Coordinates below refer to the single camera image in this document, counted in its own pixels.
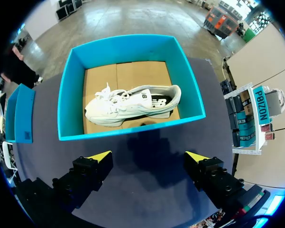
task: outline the cardboard bottom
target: cardboard bottom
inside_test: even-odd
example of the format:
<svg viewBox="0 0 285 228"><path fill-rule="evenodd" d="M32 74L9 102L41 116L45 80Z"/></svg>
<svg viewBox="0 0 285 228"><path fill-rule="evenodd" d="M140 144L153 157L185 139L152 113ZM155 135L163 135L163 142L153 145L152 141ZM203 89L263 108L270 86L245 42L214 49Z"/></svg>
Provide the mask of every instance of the cardboard bottom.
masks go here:
<svg viewBox="0 0 285 228"><path fill-rule="evenodd" d="M108 132L180 119L178 109L176 107L170 117L166 119L155 119L141 116L127 119L118 127L105 127L94 124L85 117L84 108L95 97L96 92L100 92L106 87L106 83L109 83L111 91L116 89L130 90L142 85L172 85L165 62L131 62L87 69L85 71L83 85L84 134Z"/></svg>

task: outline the white sneaker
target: white sneaker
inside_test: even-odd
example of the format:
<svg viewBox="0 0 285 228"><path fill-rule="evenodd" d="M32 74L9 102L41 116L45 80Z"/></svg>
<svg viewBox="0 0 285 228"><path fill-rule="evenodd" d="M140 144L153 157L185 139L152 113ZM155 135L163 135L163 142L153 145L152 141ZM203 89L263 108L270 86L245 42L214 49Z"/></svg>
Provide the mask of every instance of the white sneaker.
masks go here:
<svg viewBox="0 0 285 228"><path fill-rule="evenodd" d="M110 91L107 87L97 92L85 107L86 118L98 125L120 126L127 118L147 115L152 118L168 118L179 103L179 86L143 85L129 91Z"/></svg>
<svg viewBox="0 0 285 228"><path fill-rule="evenodd" d="M43 77L38 78L38 82L41 83L43 81Z"/></svg>

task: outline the concrete floor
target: concrete floor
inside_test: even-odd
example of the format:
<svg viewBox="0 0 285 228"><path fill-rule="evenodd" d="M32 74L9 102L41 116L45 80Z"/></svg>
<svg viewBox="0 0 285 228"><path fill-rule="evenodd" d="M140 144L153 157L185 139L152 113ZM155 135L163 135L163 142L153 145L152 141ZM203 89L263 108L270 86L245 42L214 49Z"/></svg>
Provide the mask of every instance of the concrete floor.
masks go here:
<svg viewBox="0 0 285 228"><path fill-rule="evenodd" d="M164 34L177 38L188 57L210 59L219 81L222 58L245 42L233 33L220 41L205 28L207 10L184 0L92 0L22 50L25 63L45 80L63 72L71 48L124 34ZM6 83L7 96L17 87Z"/></svg>

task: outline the dark gray table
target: dark gray table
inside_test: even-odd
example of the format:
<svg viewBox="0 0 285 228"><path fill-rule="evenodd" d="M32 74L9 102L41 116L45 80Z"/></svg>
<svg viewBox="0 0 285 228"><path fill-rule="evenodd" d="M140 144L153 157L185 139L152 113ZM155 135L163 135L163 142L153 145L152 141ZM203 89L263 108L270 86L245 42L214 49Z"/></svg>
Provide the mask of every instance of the dark gray table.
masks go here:
<svg viewBox="0 0 285 228"><path fill-rule="evenodd" d="M206 118L178 126L84 141L61 142L57 102L61 75L35 88L33 143L14 146L22 180L36 177L51 186L79 156L113 152L114 168L98 192L92 192L73 214L104 227L187 227L217 209L198 192L183 169L185 151L232 165L232 139L227 108L210 63L189 59Z"/></svg>

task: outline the new balance logo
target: new balance logo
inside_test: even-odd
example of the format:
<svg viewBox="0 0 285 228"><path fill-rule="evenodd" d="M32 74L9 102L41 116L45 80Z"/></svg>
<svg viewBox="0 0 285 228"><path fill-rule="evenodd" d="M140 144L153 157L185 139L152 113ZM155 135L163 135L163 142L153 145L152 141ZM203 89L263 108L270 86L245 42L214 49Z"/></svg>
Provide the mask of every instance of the new balance logo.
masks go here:
<svg viewBox="0 0 285 228"><path fill-rule="evenodd" d="M154 108L158 108L158 107L162 107L162 106L165 106L166 104L166 99L152 99L152 106Z"/></svg>

